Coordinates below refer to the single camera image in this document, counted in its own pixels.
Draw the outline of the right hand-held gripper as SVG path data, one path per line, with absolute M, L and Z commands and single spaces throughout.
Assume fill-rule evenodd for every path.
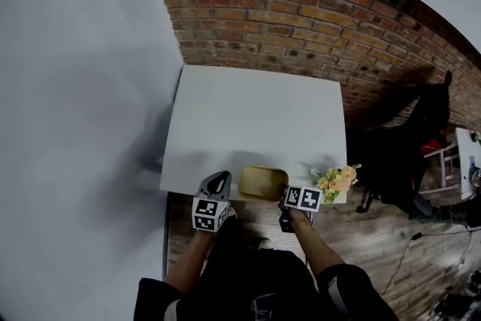
M 313 214 L 319 211 L 322 200 L 321 190 L 311 187 L 280 184 L 278 193 L 280 198 L 279 224 L 283 233 L 294 232 L 292 228 L 292 218 L 289 213 L 290 209 L 302 211 L 307 217 L 309 224 L 313 224 Z

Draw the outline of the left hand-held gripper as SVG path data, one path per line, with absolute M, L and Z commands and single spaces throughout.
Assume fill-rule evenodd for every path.
M 231 173 L 220 171 L 202 180 L 192 203 L 192 227 L 217 233 L 228 212 Z

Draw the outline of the yellow plastic tray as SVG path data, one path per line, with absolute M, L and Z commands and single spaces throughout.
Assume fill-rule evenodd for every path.
M 284 170 L 250 165 L 242 170 L 237 190 L 246 199 L 279 202 L 288 184 L 289 176 Z

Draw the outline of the person's left forearm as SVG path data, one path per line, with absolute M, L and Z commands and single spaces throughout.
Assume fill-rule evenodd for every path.
M 204 260 L 216 234 L 197 231 L 168 271 L 165 282 L 187 295 L 201 276 Z

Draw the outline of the person's right forearm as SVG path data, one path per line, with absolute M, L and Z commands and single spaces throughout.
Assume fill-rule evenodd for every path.
M 290 208 L 289 215 L 291 227 L 315 277 L 331 266 L 344 264 L 342 258 L 320 237 L 303 211 Z

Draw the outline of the yellow artificial flower bouquet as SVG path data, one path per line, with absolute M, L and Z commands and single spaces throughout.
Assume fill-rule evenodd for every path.
M 352 186 L 358 183 L 357 171 L 361 164 L 347 165 L 344 168 L 330 168 L 325 173 L 312 169 L 315 177 L 314 186 L 322 190 L 322 203 L 334 204 L 341 195 L 347 194 Z

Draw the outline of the white square table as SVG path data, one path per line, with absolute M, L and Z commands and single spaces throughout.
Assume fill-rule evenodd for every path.
M 183 68 L 161 190 L 194 195 L 218 171 L 229 171 L 238 184 L 251 165 L 283 170 L 291 184 L 309 186 L 314 171 L 346 164 L 339 83 L 240 68 Z

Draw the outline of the person's black clothing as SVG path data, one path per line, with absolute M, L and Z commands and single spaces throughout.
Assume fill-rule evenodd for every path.
M 133 321 L 255 321 L 252 300 L 277 294 L 277 321 L 398 321 L 366 272 L 344 262 L 315 277 L 306 256 L 249 248 L 240 220 L 215 233 L 201 276 L 187 295 L 142 278 Z

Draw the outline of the black office chair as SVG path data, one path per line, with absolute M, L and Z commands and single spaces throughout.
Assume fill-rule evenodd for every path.
M 425 173 L 422 147 L 430 141 L 447 147 L 451 83 L 452 72 L 447 71 L 442 83 L 419 85 L 419 100 L 399 126 L 346 131 L 347 161 L 360 164 L 357 176 L 365 187 L 358 213 L 368 212 L 374 199 L 405 213 L 431 213 L 430 204 L 419 194 Z

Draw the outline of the red plastic crate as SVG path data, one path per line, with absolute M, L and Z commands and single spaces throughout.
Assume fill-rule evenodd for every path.
M 446 149 L 446 145 L 443 146 L 439 144 L 439 142 L 436 140 L 430 140 L 427 144 L 424 144 L 421 146 L 421 154 L 425 158 L 428 158 L 431 156 L 438 155 L 445 149 Z

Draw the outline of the white side shelf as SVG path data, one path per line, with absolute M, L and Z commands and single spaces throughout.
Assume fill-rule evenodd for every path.
M 457 143 L 451 143 L 445 148 L 425 154 L 424 158 L 427 163 L 429 163 L 430 159 L 437 159 L 440 181 L 438 187 L 420 189 L 419 193 L 426 195 L 458 189 L 461 186 L 459 156 Z

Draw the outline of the grey chest mount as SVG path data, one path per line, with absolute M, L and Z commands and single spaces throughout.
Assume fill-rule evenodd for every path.
M 254 313 L 255 321 L 277 321 L 277 294 L 269 293 L 253 299 L 251 310 Z

